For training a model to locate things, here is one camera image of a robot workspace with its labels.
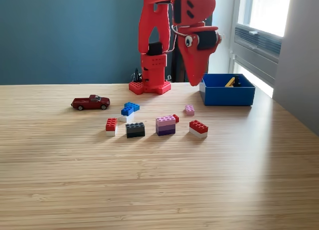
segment blue plastic container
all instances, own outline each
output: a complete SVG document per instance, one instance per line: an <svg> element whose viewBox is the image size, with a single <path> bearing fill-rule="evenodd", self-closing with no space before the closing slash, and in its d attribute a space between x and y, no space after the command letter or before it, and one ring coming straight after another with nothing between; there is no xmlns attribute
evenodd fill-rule
<svg viewBox="0 0 319 230"><path fill-rule="evenodd" d="M239 75L241 87L225 87L236 75ZM199 85L204 105L250 106L255 89L243 74L205 74Z"/></svg>

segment white lego brick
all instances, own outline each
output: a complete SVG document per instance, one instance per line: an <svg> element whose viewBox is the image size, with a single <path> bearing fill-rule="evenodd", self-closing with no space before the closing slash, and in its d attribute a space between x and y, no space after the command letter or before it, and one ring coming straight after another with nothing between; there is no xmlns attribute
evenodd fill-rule
<svg viewBox="0 0 319 230"><path fill-rule="evenodd" d="M196 130L189 128L189 132L192 133L193 135L195 135L197 138L203 139L203 138L207 138L208 132L200 134L198 133Z"/></svg>
<svg viewBox="0 0 319 230"><path fill-rule="evenodd" d="M130 121L132 121L134 118L134 112L132 114L130 114L129 116L126 116L126 115L121 115L118 120L120 122L124 122L124 123L128 123Z"/></svg>
<svg viewBox="0 0 319 230"><path fill-rule="evenodd" d="M106 131L106 136L115 137L117 133L118 133L118 126L116 125L115 131Z"/></svg>

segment window frame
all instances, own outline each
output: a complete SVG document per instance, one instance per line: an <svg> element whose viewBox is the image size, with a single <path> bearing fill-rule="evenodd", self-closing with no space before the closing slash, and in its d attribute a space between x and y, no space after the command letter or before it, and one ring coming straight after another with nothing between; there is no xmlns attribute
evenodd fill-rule
<svg viewBox="0 0 319 230"><path fill-rule="evenodd" d="M244 8L252 7L253 0L246 0ZM247 31L256 31L260 36L266 36L278 40L278 42L283 41L283 37L264 32L259 29L252 28L247 25L239 24L238 18L242 11L244 11L245 24L249 24L251 12L246 13L243 6L240 5L241 0L235 0L234 4L234 14L233 14L233 24L232 33L230 41L230 65L229 73L234 73L235 62L242 65L244 68L249 69L249 71L261 80L266 82L270 86L274 86L275 77L277 74L277 67L279 62L279 55L271 53L267 50L259 48L257 45L247 42L242 38L236 36L235 29L241 28Z"/></svg>

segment window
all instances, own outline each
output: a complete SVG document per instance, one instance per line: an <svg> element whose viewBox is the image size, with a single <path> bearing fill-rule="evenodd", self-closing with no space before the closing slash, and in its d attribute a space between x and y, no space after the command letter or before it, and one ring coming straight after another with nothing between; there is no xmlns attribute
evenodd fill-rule
<svg viewBox="0 0 319 230"><path fill-rule="evenodd" d="M248 70L247 75L274 86L289 4L290 0L235 0L230 73L238 63L245 67L239 71Z"/></svg>
<svg viewBox="0 0 319 230"><path fill-rule="evenodd" d="M240 0L238 23L284 36L290 0Z"/></svg>

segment stacked lego bricks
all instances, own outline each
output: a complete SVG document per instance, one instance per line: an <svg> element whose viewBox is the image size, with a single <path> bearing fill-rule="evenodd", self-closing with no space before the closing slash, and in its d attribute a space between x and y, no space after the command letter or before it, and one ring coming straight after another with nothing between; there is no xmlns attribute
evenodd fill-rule
<svg viewBox="0 0 319 230"><path fill-rule="evenodd" d="M126 125L127 138L143 137L145 136L144 123L135 123Z"/></svg>
<svg viewBox="0 0 319 230"><path fill-rule="evenodd" d="M138 111L140 106L135 103L128 102L124 104L124 109L121 110L121 116L119 120L121 122L127 123L134 118L134 112Z"/></svg>
<svg viewBox="0 0 319 230"><path fill-rule="evenodd" d="M172 115L156 118L156 133L158 136L175 134L176 118Z"/></svg>
<svg viewBox="0 0 319 230"><path fill-rule="evenodd" d="M194 120L189 123L189 131L196 137L203 139L207 137L208 127L201 122Z"/></svg>
<svg viewBox="0 0 319 230"><path fill-rule="evenodd" d="M106 136L114 137L118 131L118 121L116 118L110 118L106 122Z"/></svg>

